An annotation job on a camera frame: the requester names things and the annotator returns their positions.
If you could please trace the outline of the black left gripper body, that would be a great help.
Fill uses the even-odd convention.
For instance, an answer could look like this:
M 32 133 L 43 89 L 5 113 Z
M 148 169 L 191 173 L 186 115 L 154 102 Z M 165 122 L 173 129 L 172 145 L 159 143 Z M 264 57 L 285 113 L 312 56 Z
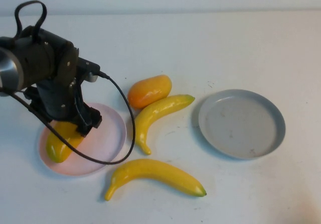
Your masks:
M 100 111 L 84 102 L 81 82 L 76 78 L 67 85 L 49 79 L 43 80 L 35 87 L 28 87 L 24 96 L 49 122 L 69 122 L 78 129 L 98 128 L 102 122 Z

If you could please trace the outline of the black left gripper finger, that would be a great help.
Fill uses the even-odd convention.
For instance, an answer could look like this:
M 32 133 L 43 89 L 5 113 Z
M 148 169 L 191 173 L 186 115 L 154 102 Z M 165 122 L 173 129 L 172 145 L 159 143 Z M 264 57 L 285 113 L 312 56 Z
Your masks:
M 86 137 L 93 127 L 92 123 L 87 122 L 77 122 L 75 125 L 76 132 L 78 132 L 83 137 Z

